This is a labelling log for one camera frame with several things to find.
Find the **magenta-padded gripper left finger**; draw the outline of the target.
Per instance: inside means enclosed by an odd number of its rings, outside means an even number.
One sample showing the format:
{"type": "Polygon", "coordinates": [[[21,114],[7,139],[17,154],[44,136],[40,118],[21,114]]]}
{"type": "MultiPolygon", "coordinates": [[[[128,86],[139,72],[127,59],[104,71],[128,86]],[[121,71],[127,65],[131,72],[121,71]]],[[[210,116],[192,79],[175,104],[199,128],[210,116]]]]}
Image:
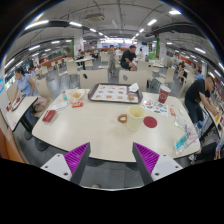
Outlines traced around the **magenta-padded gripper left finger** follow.
{"type": "Polygon", "coordinates": [[[42,169],[72,183],[79,184],[91,152],[87,142],[66,154],[55,154],[42,169]]]}

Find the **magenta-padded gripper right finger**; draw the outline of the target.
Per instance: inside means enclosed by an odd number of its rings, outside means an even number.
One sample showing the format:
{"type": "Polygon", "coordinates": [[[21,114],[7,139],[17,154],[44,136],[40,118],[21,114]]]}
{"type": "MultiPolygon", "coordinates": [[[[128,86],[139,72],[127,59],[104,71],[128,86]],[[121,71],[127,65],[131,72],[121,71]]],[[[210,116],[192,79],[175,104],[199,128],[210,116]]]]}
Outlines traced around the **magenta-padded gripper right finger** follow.
{"type": "Polygon", "coordinates": [[[170,156],[160,155],[138,143],[133,143],[132,153],[145,185],[182,169],[170,156]]]}

